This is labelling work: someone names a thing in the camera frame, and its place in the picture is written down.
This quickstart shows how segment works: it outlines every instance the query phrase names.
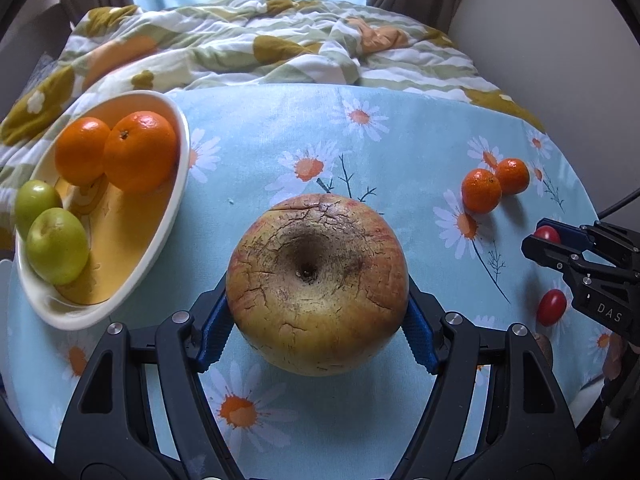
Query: green plum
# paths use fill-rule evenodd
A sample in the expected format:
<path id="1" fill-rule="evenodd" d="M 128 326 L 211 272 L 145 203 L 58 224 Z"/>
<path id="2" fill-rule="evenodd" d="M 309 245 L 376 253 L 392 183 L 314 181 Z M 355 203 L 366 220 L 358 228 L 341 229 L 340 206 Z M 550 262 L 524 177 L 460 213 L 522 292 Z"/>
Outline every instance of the green plum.
<path id="1" fill-rule="evenodd" d="M 59 207 L 42 212 L 27 235 L 27 258 L 46 282 L 71 283 L 89 259 L 89 241 L 81 222 Z"/>
<path id="2" fill-rule="evenodd" d="M 47 209 L 62 207 L 62 199 L 58 192 L 46 182 L 30 180 L 25 183 L 15 196 L 15 227 L 22 237 L 27 234 L 33 221 Z"/>

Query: red tomato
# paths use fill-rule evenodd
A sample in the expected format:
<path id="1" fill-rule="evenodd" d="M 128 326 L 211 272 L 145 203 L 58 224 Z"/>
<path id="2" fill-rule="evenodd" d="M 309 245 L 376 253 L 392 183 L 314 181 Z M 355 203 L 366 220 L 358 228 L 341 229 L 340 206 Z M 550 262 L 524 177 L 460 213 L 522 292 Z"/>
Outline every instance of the red tomato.
<path id="1" fill-rule="evenodd" d="M 557 323 L 566 310 L 566 297 L 562 290 L 552 288 L 542 296 L 538 305 L 538 322 L 542 326 L 551 326 Z"/>
<path id="2" fill-rule="evenodd" d="M 533 235 L 536 238 L 542 238 L 543 240 L 548 240 L 549 242 L 553 242 L 555 244 L 559 244 L 562 241 L 560 240 L 558 231 L 548 225 L 543 225 L 542 227 L 537 228 Z"/>

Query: metal bolt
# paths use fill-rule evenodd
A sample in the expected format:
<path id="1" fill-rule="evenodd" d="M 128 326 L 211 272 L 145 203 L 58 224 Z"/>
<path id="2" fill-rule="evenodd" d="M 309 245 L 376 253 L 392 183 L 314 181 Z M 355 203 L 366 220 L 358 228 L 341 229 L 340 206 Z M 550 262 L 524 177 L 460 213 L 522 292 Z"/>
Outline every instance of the metal bolt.
<path id="1" fill-rule="evenodd" d="M 459 325 L 462 323 L 462 316 L 457 312 L 449 312 L 445 317 L 445 321 L 450 325 Z"/>
<path id="2" fill-rule="evenodd" d="M 172 316 L 171 316 L 171 321 L 173 321 L 174 323 L 184 323 L 185 321 L 189 320 L 189 313 L 185 310 L 179 310 L 178 312 L 175 312 Z"/>
<path id="3" fill-rule="evenodd" d="M 111 335 L 116 335 L 119 334 L 120 332 L 122 332 L 122 323 L 111 323 L 108 327 L 107 327 L 107 332 L 110 333 Z"/>
<path id="4" fill-rule="evenodd" d="M 516 323 L 515 325 L 513 325 L 511 327 L 511 330 L 515 335 L 527 335 L 529 333 L 529 330 L 527 330 L 527 327 L 520 323 Z"/>

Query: light blue tablecloth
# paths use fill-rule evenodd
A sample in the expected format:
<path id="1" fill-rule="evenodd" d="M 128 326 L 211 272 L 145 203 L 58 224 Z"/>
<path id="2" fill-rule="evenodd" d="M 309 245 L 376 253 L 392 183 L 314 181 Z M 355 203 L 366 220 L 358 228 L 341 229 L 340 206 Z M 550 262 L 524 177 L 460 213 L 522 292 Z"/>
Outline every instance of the light blue tablecloth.
<path id="1" fill-rule="evenodd" d="M 603 327 L 572 309 L 555 327 L 536 327 L 542 295 L 555 287 L 569 291 L 559 273 L 524 259 L 521 240 L 542 217 L 581 224 L 595 214 L 567 161 L 527 123 L 384 89 L 245 86 L 173 98 L 190 124 L 194 165 L 164 250 L 113 320 L 133 328 L 189 308 L 216 285 L 235 244 L 265 209 L 332 187 L 384 214 L 412 277 L 445 310 L 483 326 L 505 329 L 519 321 L 547 333 L 568 400 L 599 372 L 609 338 Z M 489 215 L 463 216 L 462 178 L 484 160 L 507 156 L 530 164 L 529 189 Z M 11 379 L 27 430 L 44 442 L 55 443 L 77 373 L 107 323 L 79 333 L 44 325 L 14 273 Z M 175 456 L 153 367 L 150 377 L 158 440 Z M 237 330 L 202 382 L 244 475 L 282 480 L 388 478 L 433 386 L 402 333 L 354 372 L 306 378 L 268 365 Z M 487 384 L 484 367 L 459 456 L 474 450 Z"/>

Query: mandarin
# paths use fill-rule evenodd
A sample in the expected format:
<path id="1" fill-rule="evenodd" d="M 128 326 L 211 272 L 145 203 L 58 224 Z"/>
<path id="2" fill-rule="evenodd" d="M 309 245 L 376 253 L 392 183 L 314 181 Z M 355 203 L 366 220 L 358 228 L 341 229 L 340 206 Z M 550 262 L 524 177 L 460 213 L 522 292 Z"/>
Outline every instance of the mandarin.
<path id="1" fill-rule="evenodd" d="M 473 170 L 462 181 L 462 202 L 472 213 L 492 211 L 502 198 L 502 188 L 495 175 L 488 170 Z"/>
<path id="2" fill-rule="evenodd" d="M 104 173 L 125 193 L 147 193 L 169 178 L 177 158 L 178 139 L 169 121 L 154 112 L 134 112 L 107 138 Z"/>
<path id="3" fill-rule="evenodd" d="M 529 169 L 519 158 L 505 158 L 495 167 L 502 193 L 515 195 L 529 187 Z"/>
<path id="4" fill-rule="evenodd" d="M 110 128 L 100 119 L 82 117 L 56 139 L 54 161 L 62 178 L 73 186 L 90 186 L 103 173 L 104 143 Z"/>

